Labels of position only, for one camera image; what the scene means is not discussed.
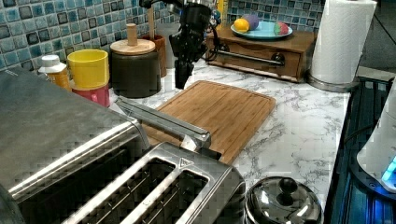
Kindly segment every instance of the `stainless steel toaster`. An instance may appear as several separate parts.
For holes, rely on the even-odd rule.
[[[243,222],[235,168],[150,146],[137,119],[20,68],[0,72],[0,105],[0,185],[26,223]]]
[[[64,224],[242,223],[245,187],[233,167],[161,143]]]

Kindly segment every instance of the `mosaic tile backsplash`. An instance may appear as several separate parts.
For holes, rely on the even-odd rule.
[[[283,21],[293,30],[317,31],[321,0],[231,0],[228,21],[256,14],[263,21]],[[156,23],[175,22],[162,2],[154,4]],[[0,0],[0,70],[39,68],[40,58],[79,49],[105,49],[126,38],[126,24],[138,35],[149,31],[147,10],[138,0]]]
[[[174,22],[163,3],[154,4],[155,22]],[[138,0],[0,0],[0,70],[21,66],[30,71],[40,58],[79,49],[105,49],[126,38],[126,24],[137,34],[149,31],[147,10]]]
[[[321,0],[231,0],[228,19],[255,14],[261,21],[283,21],[293,30],[317,32],[323,13]]]

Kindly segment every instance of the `pink cup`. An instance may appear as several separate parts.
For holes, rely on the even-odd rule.
[[[77,87],[74,81],[70,81],[70,87],[72,91],[90,101],[96,102],[99,105],[109,107],[110,106],[110,97],[108,94],[108,84],[102,87],[87,89]]]

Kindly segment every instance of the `wooden box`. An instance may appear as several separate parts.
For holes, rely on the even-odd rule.
[[[233,34],[230,26],[218,29],[218,37],[218,56],[209,64],[293,82],[300,82],[309,69],[316,39],[315,33],[293,31],[279,39],[252,40]],[[213,33],[206,37],[206,44],[214,48]]]

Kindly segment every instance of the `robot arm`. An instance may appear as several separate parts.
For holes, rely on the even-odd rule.
[[[160,0],[140,0],[141,7],[150,8]],[[180,29],[169,36],[175,60],[176,88],[184,89],[194,65],[207,51],[204,32],[209,25],[211,0],[162,0],[168,9],[180,13]]]

